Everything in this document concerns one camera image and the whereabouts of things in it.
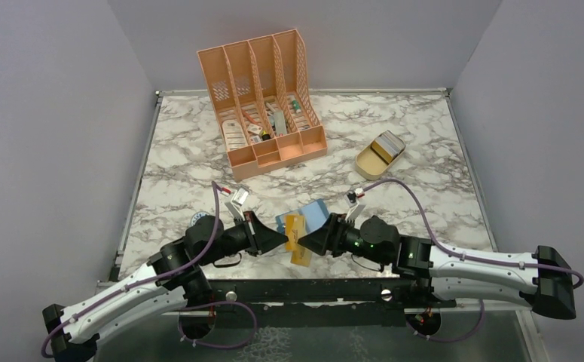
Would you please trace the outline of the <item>gold credit card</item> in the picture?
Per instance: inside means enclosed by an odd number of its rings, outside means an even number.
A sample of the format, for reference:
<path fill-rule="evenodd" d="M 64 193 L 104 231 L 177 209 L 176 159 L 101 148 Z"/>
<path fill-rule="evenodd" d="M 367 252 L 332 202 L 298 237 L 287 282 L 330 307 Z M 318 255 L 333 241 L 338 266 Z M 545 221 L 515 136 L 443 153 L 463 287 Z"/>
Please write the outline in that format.
<path fill-rule="evenodd" d="M 293 265 L 309 268 L 312 260 L 312 255 L 313 253 L 307 248 L 297 246 L 296 249 L 292 251 L 290 262 Z"/>
<path fill-rule="evenodd" d="M 301 214 L 288 214 L 285 216 L 285 233 L 288 241 L 285 244 L 286 251 L 293 251 L 299 245 L 301 237 L 306 235 L 306 219 Z"/>

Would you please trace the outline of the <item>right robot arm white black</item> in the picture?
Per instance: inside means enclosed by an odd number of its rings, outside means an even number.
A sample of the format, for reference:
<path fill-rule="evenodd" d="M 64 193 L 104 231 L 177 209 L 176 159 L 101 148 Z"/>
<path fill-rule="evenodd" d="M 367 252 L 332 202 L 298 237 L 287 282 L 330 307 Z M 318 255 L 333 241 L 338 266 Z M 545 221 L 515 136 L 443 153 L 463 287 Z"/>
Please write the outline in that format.
<path fill-rule="evenodd" d="M 317 255 L 350 253 L 415 279 L 406 290 L 418 307 L 435 298 L 491 299 L 528 306 L 547 318 L 576 317 L 573 270 L 553 247 L 538 246 L 532 253 L 468 250 L 402 235 L 377 216 L 356 228 L 334 213 L 298 243 Z"/>

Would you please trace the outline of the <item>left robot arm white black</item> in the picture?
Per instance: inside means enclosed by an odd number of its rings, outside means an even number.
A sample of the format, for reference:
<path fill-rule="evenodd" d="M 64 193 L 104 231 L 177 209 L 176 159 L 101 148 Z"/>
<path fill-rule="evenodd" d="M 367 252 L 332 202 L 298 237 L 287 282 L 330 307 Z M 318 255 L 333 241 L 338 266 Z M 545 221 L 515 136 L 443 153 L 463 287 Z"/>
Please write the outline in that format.
<path fill-rule="evenodd" d="M 41 354 L 55 361 L 87 361 L 105 337 L 106 325 L 161 296 L 173 296 L 194 310 L 210 308 L 215 297 L 203 266 L 241 253 L 259 256 L 287 241 L 252 211 L 229 229 L 220 219 L 203 215 L 183 237 L 163 245 L 135 272 L 100 294 L 72 306 L 46 307 L 42 314 L 48 335 Z"/>

